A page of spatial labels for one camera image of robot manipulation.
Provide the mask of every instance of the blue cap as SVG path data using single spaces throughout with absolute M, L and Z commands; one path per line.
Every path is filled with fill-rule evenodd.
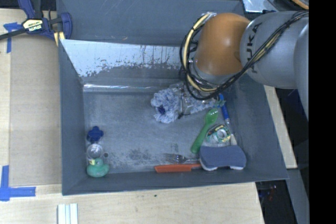
M 86 139 L 91 143 L 95 143 L 98 142 L 103 135 L 104 132 L 100 130 L 98 126 L 94 126 L 92 130 L 88 132 L 88 136 L 86 137 Z

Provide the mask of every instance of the bin floor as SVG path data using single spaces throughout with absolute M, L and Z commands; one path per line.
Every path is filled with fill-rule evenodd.
M 190 147 L 208 110 L 161 123 L 154 118 L 152 98 L 153 93 L 84 93 L 86 132 L 93 126 L 104 131 L 99 143 L 110 173 L 153 170 L 167 163 L 164 153 L 193 156 Z

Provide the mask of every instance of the gray sponge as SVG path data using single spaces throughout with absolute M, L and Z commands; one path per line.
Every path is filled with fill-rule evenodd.
M 245 153 L 238 145 L 223 147 L 201 146 L 199 152 L 199 161 L 203 169 L 207 171 L 213 171 L 219 167 L 240 170 L 246 165 Z

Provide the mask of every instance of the green spoon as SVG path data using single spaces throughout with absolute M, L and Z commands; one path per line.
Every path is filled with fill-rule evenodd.
M 208 113 L 205 115 L 205 124 L 201 130 L 201 132 L 198 134 L 196 140 L 194 141 L 193 145 L 191 146 L 190 150 L 192 153 L 196 154 L 198 151 L 200 151 L 200 147 L 203 143 L 203 140 L 205 138 L 206 132 L 209 130 L 210 126 L 214 124 L 217 121 L 218 118 L 218 110 L 217 109 L 211 109 Z

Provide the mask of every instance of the yellow label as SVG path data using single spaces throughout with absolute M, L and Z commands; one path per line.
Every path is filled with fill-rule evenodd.
M 41 29 L 42 28 L 42 24 L 43 24 L 42 20 L 31 19 L 31 20 L 25 21 L 23 23 L 23 27 L 25 29 L 28 29 L 31 32 L 31 31 L 35 31 L 35 30 Z

